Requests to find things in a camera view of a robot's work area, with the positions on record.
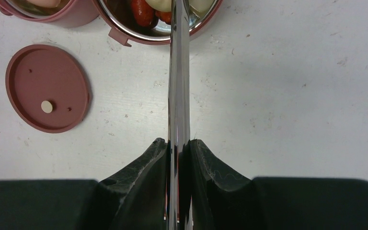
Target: metal rod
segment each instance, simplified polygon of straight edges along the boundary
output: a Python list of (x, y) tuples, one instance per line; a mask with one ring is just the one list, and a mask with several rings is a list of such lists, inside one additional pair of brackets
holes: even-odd
[[(177, 214), (179, 204), (179, 187), (183, 183), (178, 180), (179, 167), (183, 167), (181, 159), (189, 154), (190, 141), (190, 54), (189, 54), (189, 2), (188, 0), (172, 1), (172, 33), (170, 45), (170, 79), (169, 79), (169, 134), (170, 174), (167, 181), (167, 229), (177, 230)], [(192, 229), (192, 214), (180, 213), (180, 225), (185, 230)]]

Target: pink lid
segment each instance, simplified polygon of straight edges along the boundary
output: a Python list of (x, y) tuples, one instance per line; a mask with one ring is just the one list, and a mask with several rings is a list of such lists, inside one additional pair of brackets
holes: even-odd
[[(66, 51), (48, 45), (19, 50), (6, 70), (6, 92), (18, 115), (47, 133), (68, 131), (81, 122), (90, 101), (84, 71)], [(42, 102), (52, 105), (43, 111)]]

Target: dust speck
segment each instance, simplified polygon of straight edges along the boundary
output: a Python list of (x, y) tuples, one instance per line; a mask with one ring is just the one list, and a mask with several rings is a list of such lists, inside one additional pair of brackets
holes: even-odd
[(112, 40), (110, 37), (108, 37), (108, 39), (106, 40), (106, 43), (108, 44), (109, 48), (112, 51), (118, 52), (119, 50), (121, 50), (121, 47), (119, 45), (115, 45), (115, 41)]
[(165, 83), (164, 80), (155, 80), (153, 83), (153, 88), (154, 87), (159, 87), (159, 86), (163, 86), (163, 84)]
[(340, 66), (345, 66), (348, 62), (348, 57), (345, 57), (343, 60), (340, 60), (337, 64)]

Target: white surface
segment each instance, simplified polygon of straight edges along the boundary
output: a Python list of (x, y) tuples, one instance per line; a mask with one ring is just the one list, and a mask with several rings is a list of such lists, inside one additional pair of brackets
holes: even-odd
[[(168, 46), (0, 13), (0, 179), (96, 178), (167, 137)], [(71, 131), (48, 134), (12, 108), (5, 70), (33, 43), (85, 67), (93, 101)], [(368, 0), (225, 0), (191, 43), (191, 135), (248, 177), (368, 179)]]

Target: pink container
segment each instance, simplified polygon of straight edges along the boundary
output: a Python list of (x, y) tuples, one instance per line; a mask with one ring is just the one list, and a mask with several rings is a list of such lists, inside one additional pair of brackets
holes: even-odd
[(59, 12), (45, 18), (31, 18), (26, 16), (13, 8), (6, 0), (0, 0), (0, 11), (8, 16), (15, 15), (24, 20), (49, 23), (65, 28), (88, 24), (99, 15), (92, 0), (70, 0)]
[[(92, 0), (99, 14), (111, 27), (109, 36), (124, 46), (130, 41), (146, 45), (166, 45), (170, 43), (171, 28), (159, 21), (155, 28), (146, 29), (137, 26), (133, 18), (129, 0)], [(223, 0), (214, 0), (209, 11), (202, 15), (190, 12), (190, 38), (202, 33), (220, 8)]]

